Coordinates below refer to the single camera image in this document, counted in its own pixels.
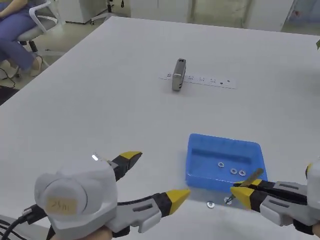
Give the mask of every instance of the blue pants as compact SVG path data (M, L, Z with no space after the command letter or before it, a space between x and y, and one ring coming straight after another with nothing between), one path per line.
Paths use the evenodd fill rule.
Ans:
M0 11L9 3L0 2ZM18 37L34 28L36 23L29 16L30 4L18 12L0 18L0 62L12 59L21 69L28 70L34 62L34 55L28 52L19 42Z

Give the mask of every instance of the blue plastic tray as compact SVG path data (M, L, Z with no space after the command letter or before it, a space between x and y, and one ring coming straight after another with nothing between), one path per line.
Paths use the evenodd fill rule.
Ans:
M190 187L229 193L233 183L247 179L257 168L264 169L259 179L267 181L261 147L255 142L195 133L189 137L185 178Z

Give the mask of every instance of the office chair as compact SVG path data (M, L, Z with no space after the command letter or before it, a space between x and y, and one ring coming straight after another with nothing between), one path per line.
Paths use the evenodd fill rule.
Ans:
M113 0L106 0L106 7L107 7L107 12L102 13L98 16L95 16L93 18L91 18L91 25L94 25L96 22L96 20L98 19L104 19L104 21L108 20L109 18L111 18L112 16L116 16L116 17L121 17L118 14L114 14L112 12L112 6L111 6L111 2L113 2ZM121 0L121 7L124 8L125 7L125 2L124 0Z
M48 30L58 25L60 21L59 15L52 9L51 0L33 0L35 6L30 8L29 14L36 26L18 37L18 42L22 45L29 44L32 52L37 56L62 56L64 52L51 50L38 50L34 39L44 35ZM43 60L43 64L49 67L49 64Z

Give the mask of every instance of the person's hand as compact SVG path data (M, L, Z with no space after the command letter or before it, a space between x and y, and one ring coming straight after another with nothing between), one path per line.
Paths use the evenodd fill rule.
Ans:
M112 231L108 229L106 226L99 228L97 231L89 234L86 237L83 237L79 240L111 240L112 239ZM54 235L51 240L59 240L56 235Z
M320 238L320 223L314 225L312 227L312 231L313 231L314 235L316 235Z

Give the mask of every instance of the power socket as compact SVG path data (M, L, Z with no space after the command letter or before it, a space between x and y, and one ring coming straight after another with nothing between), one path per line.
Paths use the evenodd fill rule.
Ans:
M159 77L159 78L163 80L172 80L172 76L173 74L169 72L165 74L163 77ZM235 80L218 79L215 77L208 77L208 76L198 76L196 74L185 74L184 82L191 83L191 84L207 85L212 87L227 88L227 89L237 88L237 83Z

